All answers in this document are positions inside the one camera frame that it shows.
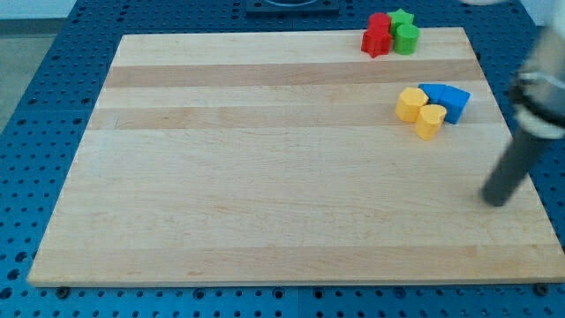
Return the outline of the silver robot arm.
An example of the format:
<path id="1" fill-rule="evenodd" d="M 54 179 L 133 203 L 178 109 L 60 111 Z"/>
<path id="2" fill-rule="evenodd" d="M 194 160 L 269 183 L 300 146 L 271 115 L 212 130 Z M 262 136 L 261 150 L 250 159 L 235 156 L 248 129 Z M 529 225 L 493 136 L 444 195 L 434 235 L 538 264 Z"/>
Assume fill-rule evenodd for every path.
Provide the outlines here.
<path id="1" fill-rule="evenodd" d="M 564 136 L 564 2 L 556 1 L 513 83 L 516 121 L 542 139 Z"/>

